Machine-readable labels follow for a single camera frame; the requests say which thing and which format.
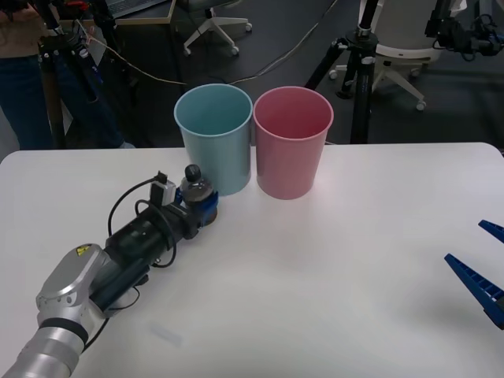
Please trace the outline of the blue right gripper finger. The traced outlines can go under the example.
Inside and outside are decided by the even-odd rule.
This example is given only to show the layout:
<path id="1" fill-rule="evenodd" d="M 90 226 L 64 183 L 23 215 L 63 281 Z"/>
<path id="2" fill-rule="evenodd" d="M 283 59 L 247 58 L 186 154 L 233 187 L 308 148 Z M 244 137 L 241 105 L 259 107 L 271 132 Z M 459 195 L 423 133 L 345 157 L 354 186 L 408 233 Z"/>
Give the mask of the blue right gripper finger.
<path id="1" fill-rule="evenodd" d="M 503 289 L 481 276 L 452 254 L 447 254 L 444 260 L 483 307 L 493 324 L 499 329 L 503 329 Z"/>
<path id="2" fill-rule="evenodd" d="M 481 220 L 478 224 L 484 231 L 494 236 L 498 241 L 504 241 L 504 227 L 488 220 Z"/>

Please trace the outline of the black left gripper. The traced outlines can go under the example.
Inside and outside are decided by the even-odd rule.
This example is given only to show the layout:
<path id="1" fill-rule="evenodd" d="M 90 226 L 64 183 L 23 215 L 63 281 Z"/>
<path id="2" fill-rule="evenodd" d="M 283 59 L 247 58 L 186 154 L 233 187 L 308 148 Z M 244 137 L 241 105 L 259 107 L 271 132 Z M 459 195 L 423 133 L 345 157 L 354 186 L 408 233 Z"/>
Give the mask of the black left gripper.
<path id="1" fill-rule="evenodd" d="M 206 227 L 212 224 L 217 218 L 217 206 L 219 202 L 217 191 L 214 191 L 199 204 L 198 211 L 200 217 L 177 202 L 184 202 L 183 192 L 179 187 L 176 189 L 175 202 L 163 207 L 163 214 L 169 222 L 175 240 L 193 239 L 199 233 L 201 226 Z"/>

